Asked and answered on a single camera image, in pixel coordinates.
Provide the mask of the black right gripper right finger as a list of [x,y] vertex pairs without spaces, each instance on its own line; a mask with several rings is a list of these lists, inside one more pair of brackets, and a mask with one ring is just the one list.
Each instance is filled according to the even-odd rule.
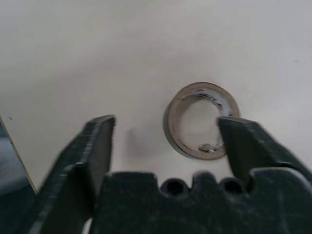
[[219,117],[217,124],[231,171],[236,178],[247,182],[252,169],[282,167],[298,171],[312,183],[312,171],[257,122]]

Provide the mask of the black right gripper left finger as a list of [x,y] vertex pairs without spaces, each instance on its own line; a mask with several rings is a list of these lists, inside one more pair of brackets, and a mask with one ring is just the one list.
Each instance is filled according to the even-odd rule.
[[27,216],[26,234],[81,234],[109,172],[114,115],[87,122],[60,153]]

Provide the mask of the grey tape roll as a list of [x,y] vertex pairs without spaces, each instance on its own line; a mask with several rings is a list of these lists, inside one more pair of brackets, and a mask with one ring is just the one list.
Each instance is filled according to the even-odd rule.
[[195,82],[183,87],[167,105],[163,115],[164,134],[169,144],[185,157],[200,160],[222,158],[226,151],[220,134],[216,145],[205,143],[197,149],[192,149],[182,140],[179,130],[182,115],[196,98],[203,98],[212,103],[221,117],[241,117],[238,104],[228,91],[212,83]]

